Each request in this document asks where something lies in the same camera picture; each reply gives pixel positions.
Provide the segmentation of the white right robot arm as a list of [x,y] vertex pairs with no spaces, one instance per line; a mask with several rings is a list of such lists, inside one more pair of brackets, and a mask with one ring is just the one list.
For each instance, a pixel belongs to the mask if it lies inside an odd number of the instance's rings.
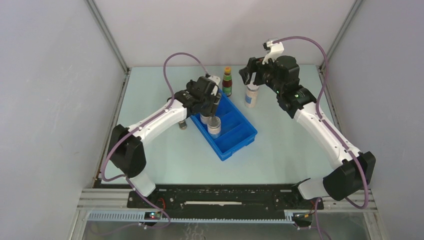
[[290,196],[295,208],[304,209],[311,199],[318,197],[340,201],[358,190],[367,190],[375,156],[355,147],[329,121],[315,96],[300,84],[300,66],[294,57],[282,55],[275,60],[251,57],[239,74],[245,85],[269,87],[276,94],[279,107],[326,151],[332,172],[297,183],[294,186],[297,191]]

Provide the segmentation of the tall green-label sauce bottle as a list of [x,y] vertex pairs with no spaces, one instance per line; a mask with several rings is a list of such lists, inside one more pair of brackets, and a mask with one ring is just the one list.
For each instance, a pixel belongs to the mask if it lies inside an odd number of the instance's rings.
[[224,69],[224,74],[222,78],[222,91],[227,97],[230,97],[232,95],[232,85],[232,69],[230,66],[227,66]]

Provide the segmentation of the peppercorn jar silver lid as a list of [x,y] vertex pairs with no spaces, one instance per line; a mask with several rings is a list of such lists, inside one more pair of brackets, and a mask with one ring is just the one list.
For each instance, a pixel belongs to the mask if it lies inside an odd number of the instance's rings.
[[221,119],[217,116],[211,116],[207,121],[207,131],[212,139],[217,139],[221,136]]

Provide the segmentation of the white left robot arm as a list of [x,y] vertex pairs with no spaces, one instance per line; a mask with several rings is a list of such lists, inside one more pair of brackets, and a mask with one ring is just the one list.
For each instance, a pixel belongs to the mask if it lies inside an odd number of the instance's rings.
[[162,108],[148,118],[128,127],[119,124],[113,128],[106,161],[111,161],[121,170],[121,177],[125,177],[140,193],[138,201],[145,208],[156,206],[158,194],[154,192],[155,183],[145,170],[144,147],[168,128],[193,115],[214,115],[222,97],[220,82],[221,78],[213,75],[190,80],[185,89],[174,93]]

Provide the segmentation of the black-lid spout jar front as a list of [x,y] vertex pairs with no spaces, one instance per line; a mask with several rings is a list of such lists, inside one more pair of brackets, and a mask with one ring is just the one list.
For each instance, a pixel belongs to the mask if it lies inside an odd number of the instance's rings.
[[203,125],[208,125],[211,121],[211,116],[205,116],[203,114],[199,114],[200,121]]

